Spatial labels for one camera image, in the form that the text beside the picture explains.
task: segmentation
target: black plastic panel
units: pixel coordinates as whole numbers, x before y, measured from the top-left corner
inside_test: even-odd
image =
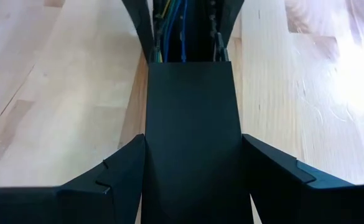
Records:
[[[230,62],[149,67],[143,223],[251,223]]]

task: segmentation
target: wooden surface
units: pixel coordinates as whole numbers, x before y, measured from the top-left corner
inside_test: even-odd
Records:
[[[0,185],[62,184],[144,131],[121,1],[62,3],[0,0]],[[364,0],[246,0],[228,49],[244,133],[364,184]]]

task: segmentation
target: black plastic tab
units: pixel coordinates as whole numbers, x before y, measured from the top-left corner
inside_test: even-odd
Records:
[[[151,61],[151,54],[154,48],[152,35],[151,18],[147,0],[122,0],[126,10],[131,16],[134,27],[138,33],[142,45],[144,57],[148,63]]]
[[[231,0],[223,1],[222,18],[220,19],[219,32],[222,34],[223,43],[225,46],[229,43],[231,32],[234,28],[234,23],[241,7],[243,6],[244,0]]]
[[[364,185],[321,172],[247,134],[243,153],[262,223],[364,223]]]
[[[103,161],[106,170],[97,183],[111,188],[116,223],[134,223],[142,192],[146,142],[137,135],[117,153]]]

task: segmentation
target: yellow wire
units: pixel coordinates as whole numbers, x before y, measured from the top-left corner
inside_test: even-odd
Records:
[[[169,3],[170,3],[170,0],[167,1],[167,4],[165,5],[165,8],[164,8],[164,12],[162,12],[161,18],[164,18],[165,12],[167,12],[167,10],[168,10]]]

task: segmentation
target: blue wire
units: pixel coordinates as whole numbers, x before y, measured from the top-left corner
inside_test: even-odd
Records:
[[[166,46],[166,38],[167,38],[167,31],[168,31],[168,26],[169,26],[169,21],[170,21],[170,17],[174,11],[174,6],[175,6],[175,2],[171,0],[172,2],[170,3],[169,9],[168,9],[168,13],[167,13],[167,18],[166,21],[164,22],[164,25],[162,26],[162,33],[164,34],[163,38],[164,40],[162,41],[162,44],[164,45],[162,48],[164,49],[164,55],[165,55],[165,50],[167,48]]]
[[[173,12],[174,14],[173,14],[172,20],[170,21],[170,24],[169,24],[169,28],[168,28],[168,32],[167,32],[167,37],[166,37],[166,44],[165,44],[166,48],[165,48],[165,58],[164,58],[164,62],[167,62],[168,61],[168,47],[169,47],[170,32],[172,30],[172,26],[174,25],[175,18],[176,18],[176,14],[177,14],[177,10],[179,9],[179,6],[180,6],[180,2],[181,2],[181,0],[177,0],[176,9]]]
[[[182,61],[186,62],[186,12],[187,0],[184,0],[184,13],[183,13],[183,30],[182,30]]]

